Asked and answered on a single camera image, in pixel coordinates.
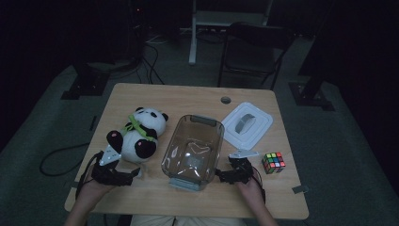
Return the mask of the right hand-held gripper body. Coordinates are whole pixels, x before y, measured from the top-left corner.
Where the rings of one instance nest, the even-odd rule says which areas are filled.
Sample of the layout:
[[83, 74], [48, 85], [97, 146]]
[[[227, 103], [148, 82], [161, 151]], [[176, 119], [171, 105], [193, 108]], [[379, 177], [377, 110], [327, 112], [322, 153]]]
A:
[[231, 170], [223, 172], [223, 181], [229, 184], [241, 182], [247, 184], [249, 179], [254, 176], [254, 168], [246, 157], [228, 157]]

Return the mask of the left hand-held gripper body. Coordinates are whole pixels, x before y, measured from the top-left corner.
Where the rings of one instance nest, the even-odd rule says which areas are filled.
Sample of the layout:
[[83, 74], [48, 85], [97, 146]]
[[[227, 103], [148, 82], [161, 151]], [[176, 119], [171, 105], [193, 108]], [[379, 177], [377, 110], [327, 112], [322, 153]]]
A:
[[91, 177], [96, 182], [107, 186], [129, 186], [133, 182], [134, 175], [116, 170], [120, 159], [121, 154], [108, 145], [104, 151], [96, 154]]

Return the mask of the panda plush toy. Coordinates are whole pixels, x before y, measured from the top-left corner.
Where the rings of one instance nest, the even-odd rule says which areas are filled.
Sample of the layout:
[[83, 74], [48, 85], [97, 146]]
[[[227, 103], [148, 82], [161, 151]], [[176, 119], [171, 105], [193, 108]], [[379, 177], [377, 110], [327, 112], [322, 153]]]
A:
[[151, 159], [164, 134], [168, 115], [150, 107], [139, 107], [128, 116], [127, 123], [119, 130], [106, 135], [108, 145], [124, 160], [142, 164]]

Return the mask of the clear plastic storage box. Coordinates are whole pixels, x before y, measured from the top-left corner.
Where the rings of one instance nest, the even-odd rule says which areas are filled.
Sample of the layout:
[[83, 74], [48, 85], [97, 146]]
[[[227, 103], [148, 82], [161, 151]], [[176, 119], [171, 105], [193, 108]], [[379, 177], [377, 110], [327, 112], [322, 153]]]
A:
[[224, 137], [224, 125], [198, 115], [182, 116], [161, 163], [169, 184], [201, 191], [215, 177]]

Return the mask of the colourful puzzle cube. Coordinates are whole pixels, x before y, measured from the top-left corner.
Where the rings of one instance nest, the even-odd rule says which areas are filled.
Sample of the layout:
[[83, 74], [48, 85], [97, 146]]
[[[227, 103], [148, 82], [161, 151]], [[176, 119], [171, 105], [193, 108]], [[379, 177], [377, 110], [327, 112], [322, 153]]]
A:
[[286, 167], [281, 153], [266, 153], [263, 156], [262, 164], [266, 174], [279, 173]]

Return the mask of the white box lid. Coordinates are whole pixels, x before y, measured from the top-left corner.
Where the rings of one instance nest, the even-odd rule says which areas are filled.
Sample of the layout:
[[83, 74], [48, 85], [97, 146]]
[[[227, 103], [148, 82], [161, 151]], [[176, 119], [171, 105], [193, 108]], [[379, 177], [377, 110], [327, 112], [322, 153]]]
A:
[[270, 114], [250, 102], [237, 106], [223, 121], [224, 139], [233, 147], [251, 150], [273, 123]]

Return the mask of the person's right hand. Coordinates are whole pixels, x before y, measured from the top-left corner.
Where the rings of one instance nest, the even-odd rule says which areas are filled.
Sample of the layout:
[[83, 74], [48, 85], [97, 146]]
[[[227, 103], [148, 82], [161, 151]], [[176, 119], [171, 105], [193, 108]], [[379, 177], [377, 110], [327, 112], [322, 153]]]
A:
[[263, 198], [263, 188], [259, 181], [252, 177], [246, 184], [237, 182], [235, 184], [239, 189], [246, 204], [251, 210], [259, 210], [265, 208], [265, 200]]

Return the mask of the person's left hand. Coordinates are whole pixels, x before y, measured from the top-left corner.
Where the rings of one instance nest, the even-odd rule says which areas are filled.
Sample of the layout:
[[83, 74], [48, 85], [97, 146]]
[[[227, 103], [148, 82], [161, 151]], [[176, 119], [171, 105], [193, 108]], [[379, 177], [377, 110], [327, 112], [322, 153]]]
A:
[[74, 206], [80, 213], [89, 213], [95, 208], [103, 196], [113, 188], [114, 186], [103, 185], [94, 179], [89, 179], [82, 185]]

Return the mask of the person's beige trouser legs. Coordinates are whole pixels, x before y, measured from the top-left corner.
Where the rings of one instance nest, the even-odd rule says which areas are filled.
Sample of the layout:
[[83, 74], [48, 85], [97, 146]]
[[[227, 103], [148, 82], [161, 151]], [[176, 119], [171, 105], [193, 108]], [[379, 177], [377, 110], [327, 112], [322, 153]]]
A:
[[247, 226], [240, 218], [133, 215], [129, 226]]

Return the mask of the black stand with flat base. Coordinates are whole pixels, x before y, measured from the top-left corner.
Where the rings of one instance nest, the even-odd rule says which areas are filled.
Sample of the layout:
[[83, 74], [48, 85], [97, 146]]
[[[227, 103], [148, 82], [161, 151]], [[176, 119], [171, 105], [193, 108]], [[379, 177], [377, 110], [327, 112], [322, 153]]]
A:
[[69, 90], [61, 95], [62, 100], [78, 100], [81, 96], [102, 96], [110, 73], [99, 71], [87, 63], [72, 64], [77, 75]]
[[323, 42], [326, 39], [324, 26], [336, 0], [317, 1], [325, 2], [325, 6], [318, 14], [317, 29], [313, 36], [312, 46], [298, 73], [299, 75], [308, 76], [309, 80], [306, 83], [290, 82], [289, 87], [297, 105], [320, 106], [325, 111], [334, 111], [335, 108], [332, 103], [326, 99], [321, 91], [321, 86], [325, 81], [325, 76], [323, 75], [324, 55], [322, 52]]

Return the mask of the black folding chair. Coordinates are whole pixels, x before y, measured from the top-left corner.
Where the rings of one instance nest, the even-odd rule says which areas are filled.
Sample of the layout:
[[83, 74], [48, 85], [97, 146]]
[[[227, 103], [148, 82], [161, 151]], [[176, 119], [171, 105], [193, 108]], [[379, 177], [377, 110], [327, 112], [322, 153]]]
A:
[[263, 78], [272, 76], [273, 90], [284, 55], [295, 41], [295, 32], [286, 27], [236, 22], [226, 29], [217, 85], [223, 73], [240, 73]]

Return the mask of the dark computer tower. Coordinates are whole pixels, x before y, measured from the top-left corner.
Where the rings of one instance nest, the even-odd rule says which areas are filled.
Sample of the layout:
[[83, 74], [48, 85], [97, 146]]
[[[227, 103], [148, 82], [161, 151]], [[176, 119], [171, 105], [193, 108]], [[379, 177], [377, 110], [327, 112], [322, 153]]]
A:
[[140, 62], [143, 56], [145, 36], [144, 0], [126, 0], [128, 44], [127, 56], [133, 62]]

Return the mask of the white metal stand frame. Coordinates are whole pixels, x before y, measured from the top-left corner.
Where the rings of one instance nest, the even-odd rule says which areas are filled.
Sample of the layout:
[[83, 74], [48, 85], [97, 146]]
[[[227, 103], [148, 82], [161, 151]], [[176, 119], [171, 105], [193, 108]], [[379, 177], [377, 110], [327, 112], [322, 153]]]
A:
[[226, 27], [234, 22], [248, 22], [266, 25], [274, 0], [266, 0], [262, 12], [223, 12], [197, 9], [197, 0], [192, 0], [191, 45], [188, 64], [195, 65], [197, 60], [197, 31], [199, 26]]

